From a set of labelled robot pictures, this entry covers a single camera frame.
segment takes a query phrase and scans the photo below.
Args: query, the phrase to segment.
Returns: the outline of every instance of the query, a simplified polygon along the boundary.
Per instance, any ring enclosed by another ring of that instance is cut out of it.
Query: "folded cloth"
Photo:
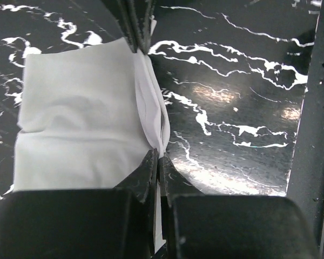
[[[125,39],[25,61],[14,191],[112,188],[170,126],[151,61]]]

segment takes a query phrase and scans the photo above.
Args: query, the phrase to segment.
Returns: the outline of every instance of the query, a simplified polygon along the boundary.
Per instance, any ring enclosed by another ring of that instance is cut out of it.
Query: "white cloth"
[[[14,189],[112,188],[170,137],[150,58],[124,38],[57,54],[31,54],[15,146]],[[161,239],[157,207],[156,249]]]

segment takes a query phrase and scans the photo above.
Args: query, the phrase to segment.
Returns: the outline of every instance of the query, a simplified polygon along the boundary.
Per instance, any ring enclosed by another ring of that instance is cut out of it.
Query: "marble tabletop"
[[[167,151],[204,193],[286,195],[320,4],[157,1],[149,54]],[[26,55],[119,37],[100,0],[0,1],[0,200],[13,189]]]

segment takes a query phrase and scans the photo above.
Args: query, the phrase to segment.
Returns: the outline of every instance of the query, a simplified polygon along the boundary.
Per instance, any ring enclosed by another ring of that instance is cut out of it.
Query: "black marble surface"
[[[150,56],[170,157],[204,193],[286,194],[320,1],[160,0]],[[0,1],[0,199],[24,58],[121,36],[100,1]]]

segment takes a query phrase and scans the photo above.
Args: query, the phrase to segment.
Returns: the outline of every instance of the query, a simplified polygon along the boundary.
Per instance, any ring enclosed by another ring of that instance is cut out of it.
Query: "marble pattern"
[[[203,192],[286,194],[320,5],[158,1],[150,56],[170,115],[168,152]],[[26,55],[119,37],[100,1],[0,3],[0,199],[13,189]]]

